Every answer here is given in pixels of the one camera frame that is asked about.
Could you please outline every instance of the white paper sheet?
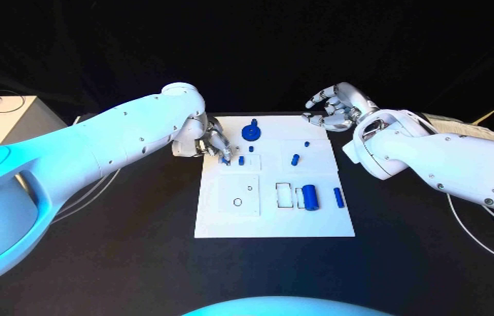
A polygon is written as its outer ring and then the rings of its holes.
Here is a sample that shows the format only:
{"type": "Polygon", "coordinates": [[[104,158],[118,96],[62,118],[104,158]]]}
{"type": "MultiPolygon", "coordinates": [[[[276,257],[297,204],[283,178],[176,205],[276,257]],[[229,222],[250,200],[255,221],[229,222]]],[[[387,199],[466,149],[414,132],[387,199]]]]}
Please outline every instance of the white paper sheet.
{"type": "Polygon", "coordinates": [[[228,116],[218,120],[238,150],[234,149],[229,167],[218,163],[216,157],[203,157],[195,237],[355,236],[348,206],[338,208],[335,200],[333,188],[342,191],[342,186],[326,131],[299,116],[228,116]],[[253,118],[261,136],[248,142],[241,138],[241,129],[253,118]],[[297,166],[292,166],[293,154],[300,156],[297,166]],[[244,165],[238,165],[238,156],[245,158],[244,165]],[[277,207],[276,183],[290,184],[292,208],[277,207]],[[316,211],[297,208],[302,203],[294,189],[306,184],[316,187],[316,211]]]}

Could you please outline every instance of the black cable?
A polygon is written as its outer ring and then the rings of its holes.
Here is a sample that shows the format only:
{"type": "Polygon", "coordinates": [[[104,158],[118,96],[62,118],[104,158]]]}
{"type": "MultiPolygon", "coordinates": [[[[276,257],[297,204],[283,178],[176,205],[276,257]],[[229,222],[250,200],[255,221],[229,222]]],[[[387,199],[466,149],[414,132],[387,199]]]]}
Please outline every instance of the black cable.
{"type": "Polygon", "coordinates": [[[23,104],[13,110],[10,111],[0,111],[0,113],[11,113],[13,111],[17,111],[19,109],[21,109],[23,105],[26,104],[26,98],[14,91],[7,90],[7,89],[0,89],[0,91],[7,91],[7,93],[13,93],[16,96],[19,96],[23,99],[23,104]]]}

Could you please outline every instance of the black tabletop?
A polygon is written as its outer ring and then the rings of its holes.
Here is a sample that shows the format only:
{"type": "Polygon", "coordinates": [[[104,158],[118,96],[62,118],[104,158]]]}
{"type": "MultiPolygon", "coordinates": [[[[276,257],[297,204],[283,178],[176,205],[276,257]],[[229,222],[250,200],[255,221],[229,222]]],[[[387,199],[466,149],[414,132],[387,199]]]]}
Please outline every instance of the black tabletop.
{"type": "MultiPolygon", "coordinates": [[[[396,315],[491,315],[494,255],[410,169],[381,181],[351,163],[341,149],[351,136],[328,133],[354,238],[195,239],[202,159],[173,157],[167,146],[49,228],[0,277],[0,313],[177,315],[225,300],[287,295],[396,315]]],[[[487,212],[453,204],[494,247],[487,212]]]]}

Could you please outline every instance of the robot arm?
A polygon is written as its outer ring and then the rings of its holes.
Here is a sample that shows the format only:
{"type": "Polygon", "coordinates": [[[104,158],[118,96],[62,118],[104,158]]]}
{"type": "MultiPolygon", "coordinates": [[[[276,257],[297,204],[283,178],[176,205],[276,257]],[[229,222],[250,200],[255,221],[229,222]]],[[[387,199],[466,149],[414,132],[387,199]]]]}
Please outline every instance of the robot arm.
{"type": "Polygon", "coordinates": [[[328,96],[325,92],[333,92],[328,102],[338,99],[341,103],[329,103],[336,108],[329,108],[326,118],[307,113],[302,117],[329,131],[344,131],[357,124],[352,141],[342,148],[352,162],[381,180],[410,167],[433,189],[492,206],[494,141],[453,133],[430,134],[426,128],[433,127],[413,113],[380,110],[348,86],[341,83],[323,89],[306,103],[312,107],[328,96]]]}
{"type": "Polygon", "coordinates": [[[164,86],[160,94],[53,133],[0,146],[0,274],[30,252],[72,194],[170,141],[176,156],[219,154],[229,163],[228,140],[186,83],[164,86]]]}

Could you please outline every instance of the black curtain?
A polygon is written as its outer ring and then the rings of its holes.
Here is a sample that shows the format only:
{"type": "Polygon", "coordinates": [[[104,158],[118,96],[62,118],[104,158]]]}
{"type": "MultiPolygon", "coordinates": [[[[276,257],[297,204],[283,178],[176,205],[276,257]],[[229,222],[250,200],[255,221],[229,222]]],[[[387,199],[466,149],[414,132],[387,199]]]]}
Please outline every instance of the black curtain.
{"type": "Polygon", "coordinates": [[[300,111],[348,81],[381,108],[492,109],[492,0],[3,0],[0,85],[69,122],[199,88],[206,110],[300,111]]]}

